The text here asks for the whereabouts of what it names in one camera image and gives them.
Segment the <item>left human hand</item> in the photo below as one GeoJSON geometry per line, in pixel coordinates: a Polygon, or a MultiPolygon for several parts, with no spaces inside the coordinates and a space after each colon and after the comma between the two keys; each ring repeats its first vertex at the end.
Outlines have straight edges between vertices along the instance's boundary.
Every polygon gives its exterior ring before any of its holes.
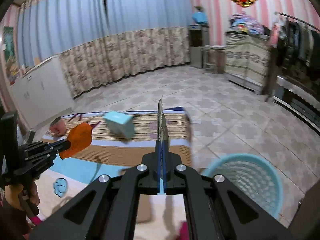
{"type": "Polygon", "coordinates": [[[13,208],[24,211],[21,200],[29,200],[36,206],[40,203],[39,194],[37,192],[37,185],[33,180],[26,189],[27,194],[24,194],[24,187],[22,184],[5,186],[4,198],[13,208]]]}

